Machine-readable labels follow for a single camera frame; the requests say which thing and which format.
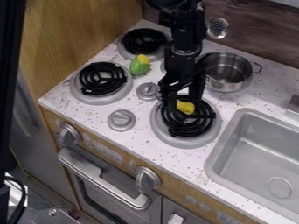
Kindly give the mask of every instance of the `stainless steel sink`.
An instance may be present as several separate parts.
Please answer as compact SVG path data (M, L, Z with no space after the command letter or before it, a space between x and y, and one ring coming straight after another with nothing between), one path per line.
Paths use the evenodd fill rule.
M299 222L299 128L244 108L205 162L215 182Z

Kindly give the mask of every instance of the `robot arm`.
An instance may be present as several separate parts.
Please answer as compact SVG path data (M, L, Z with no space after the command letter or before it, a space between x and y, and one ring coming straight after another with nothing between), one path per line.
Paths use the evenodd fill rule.
M205 89L205 70L197 63L205 38L205 5L202 0L148 0L166 13L172 41L165 47L166 75L159 81L163 105L177 112L177 92L188 88L188 96L199 100Z

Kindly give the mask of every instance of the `stove knob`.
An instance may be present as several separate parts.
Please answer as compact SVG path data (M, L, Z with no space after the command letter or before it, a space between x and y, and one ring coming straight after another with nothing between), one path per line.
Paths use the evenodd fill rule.
M140 85L137 90L137 96L144 101L156 100L156 95L159 93L159 86L153 82L147 82Z
M170 219L168 220L168 224L183 224L184 219L178 214L172 214Z
M63 122L60 125L59 141L65 146L71 146L72 144L79 144L82 137L72 125Z
M141 193L149 193L161 185L161 179L150 168L139 166L137 168L136 187Z
M108 117L108 125L112 130L130 130L135 124L136 118L134 114L126 109L116 110Z

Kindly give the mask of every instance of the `stainless steel pot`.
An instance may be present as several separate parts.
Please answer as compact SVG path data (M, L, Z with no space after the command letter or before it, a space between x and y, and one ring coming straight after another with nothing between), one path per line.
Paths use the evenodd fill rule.
M253 79L253 73L260 73L262 70L261 65L250 63L229 52L211 53L205 57L204 62L208 89L223 93L238 92L247 88ZM258 67L256 72L253 72L251 64Z

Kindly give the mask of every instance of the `speckled countertop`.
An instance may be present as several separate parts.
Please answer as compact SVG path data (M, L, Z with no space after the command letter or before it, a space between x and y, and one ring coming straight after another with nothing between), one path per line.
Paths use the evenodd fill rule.
M142 20L134 28L149 27L169 33L165 27ZM120 56L116 49L116 42L107 46L95 55L91 61L113 61L126 67L129 61ZM251 62L263 66L261 73L254 75L249 88L235 94L216 94L205 91L204 97L213 103L221 114L221 135L227 123L236 110L252 108L278 119L290 122L285 118L285 108L293 94L299 95L299 71L273 61L240 52L224 45L204 41L203 53L230 52L237 53ZM152 63L151 71L139 79L134 80L131 92L124 99L107 105L91 106L74 99L70 93L68 80L60 82L50 92L39 99L39 104L52 112L63 116L94 134L120 145L124 150L146 160L159 169L182 179L199 191L207 193L216 200L222 201L252 219L271 224L294 224L278 213L233 192L222 185L211 181L205 174L204 164L217 142L219 136L208 145L183 150L174 148L160 141L150 129L150 111L155 101L142 101L136 96L136 88L144 82L158 82L163 73L160 70L161 61ZM116 132L108 127L108 116L117 109L128 109L136 115L136 126L127 132Z

